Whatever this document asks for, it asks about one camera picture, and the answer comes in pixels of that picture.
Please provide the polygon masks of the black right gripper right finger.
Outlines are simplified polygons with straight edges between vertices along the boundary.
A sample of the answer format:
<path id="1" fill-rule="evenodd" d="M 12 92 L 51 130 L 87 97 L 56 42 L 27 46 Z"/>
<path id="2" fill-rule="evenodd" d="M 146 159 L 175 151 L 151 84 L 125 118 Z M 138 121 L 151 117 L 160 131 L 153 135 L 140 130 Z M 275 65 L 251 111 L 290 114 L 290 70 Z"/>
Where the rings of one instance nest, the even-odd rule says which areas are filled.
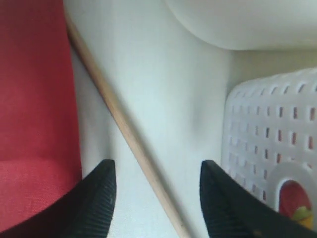
<path id="1" fill-rule="evenodd" d="M 258 201 L 213 160 L 201 163 L 200 203 L 211 238 L 317 236 Z"/>

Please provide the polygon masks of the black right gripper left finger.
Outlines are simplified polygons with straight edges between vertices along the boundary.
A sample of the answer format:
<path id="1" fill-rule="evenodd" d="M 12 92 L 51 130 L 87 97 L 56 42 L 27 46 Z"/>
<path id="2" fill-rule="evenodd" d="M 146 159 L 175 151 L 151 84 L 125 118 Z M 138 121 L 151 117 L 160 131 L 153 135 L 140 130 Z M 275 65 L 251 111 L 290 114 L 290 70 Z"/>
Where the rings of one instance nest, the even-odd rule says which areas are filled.
<path id="1" fill-rule="evenodd" d="M 116 203 L 116 167 L 102 160 L 47 209 L 1 232 L 2 238 L 105 238 Z"/>

